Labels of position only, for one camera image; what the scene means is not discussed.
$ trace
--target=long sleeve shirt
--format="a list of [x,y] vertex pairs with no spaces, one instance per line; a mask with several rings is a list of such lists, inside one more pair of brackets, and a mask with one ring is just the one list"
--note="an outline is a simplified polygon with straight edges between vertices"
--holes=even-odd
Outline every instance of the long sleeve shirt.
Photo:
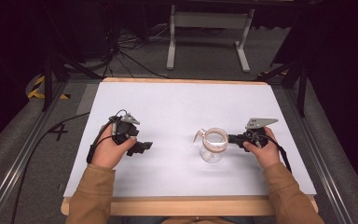
[[[268,184],[269,198],[278,224],[324,223],[314,210],[310,199],[299,189],[296,180],[282,163],[267,167],[263,173]],[[89,164],[69,203],[67,224],[105,224],[110,214],[115,171]],[[164,224],[194,223],[191,219],[174,218]],[[209,218],[200,223],[229,223]]]

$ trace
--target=white desk leg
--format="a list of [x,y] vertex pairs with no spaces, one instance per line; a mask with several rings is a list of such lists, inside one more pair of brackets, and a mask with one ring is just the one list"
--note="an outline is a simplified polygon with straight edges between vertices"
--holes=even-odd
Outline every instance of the white desk leg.
[[170,22],[170,47],[168,49],[167,69],[173,70],[173,63],[175,61],[175,6],[171,6],[171,22]]
[[245,21],[245,24],[243,27],[243,34],[242,34],[241,42],[240,41],[235,42],[235,46],[236,46],[236,49],[238,52],[238,57],[240,58],[240,62],[241,62],[241,66],[242,66],[242,71],[245,73],[250,72],[251,69],[249,68],[248,61],[246,60],[245,52],[243,52],[243,46],[245,45],[246,36],[249,33],[249,29],[251,27],[252,18],[254,16],[254,13],[255,13],[254,9],[249,10],[248,18],[246,18],[246,21]]

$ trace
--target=person's left hand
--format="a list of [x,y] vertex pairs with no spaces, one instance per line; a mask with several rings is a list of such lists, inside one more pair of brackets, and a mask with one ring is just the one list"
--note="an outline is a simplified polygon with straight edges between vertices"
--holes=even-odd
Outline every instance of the person's left hand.
[[[112,124],[109,124],[98,141],[112,135]],[[136,143],[136,138],[129,138],[121,145],[117,145],[111,137],[104,139],[95,149],[91,164],[113,169],[127,152]]]

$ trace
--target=hand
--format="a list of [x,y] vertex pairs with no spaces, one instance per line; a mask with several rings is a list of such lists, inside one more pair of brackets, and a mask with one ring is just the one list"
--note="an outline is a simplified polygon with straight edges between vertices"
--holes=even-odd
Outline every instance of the hand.
[[[112,124],[109,124],[99,141],[112,135]],[[95,149],[91,164],[113,169],[121,160],[124,153],[135,145],[136,139],[130,138],[121,145],[117,145],[111,137],[104,139]]]
[[[266,131],[267,136],[274,139],[275,142],[277,141],[270,128],[264,127],[264,130]],[[262,148],[257,147],[249,142],[244,142],[243,146],[255,154],[258,163],[260,163],[263,169],[266,169],[275,163],[281,162],[277,146],[269,140],[268,143]]]

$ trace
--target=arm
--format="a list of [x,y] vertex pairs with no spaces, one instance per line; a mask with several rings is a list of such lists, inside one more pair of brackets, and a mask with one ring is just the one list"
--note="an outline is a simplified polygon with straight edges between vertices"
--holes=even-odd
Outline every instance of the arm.
[[[271,129],[265,130],[266,134],[275,140]],[[295,178],[281,163],[275,144],[268,141],[263,148],[248,142],[243,145],[255,154],[264,169],[263,174],[268,184],[269,198],[275,210],[277,223],[324,223],[310,199],[300,190]]]
[[[111,134],[112,125],[109,125],[100,139]],[[135,139],[129,139],[118,146],[112,138],[107,138],[97,146],[91,164],[84,171],[77,190],[69,202],[66,223],[107,223],[115,178],[115,171],[112,169],[135,142]]]

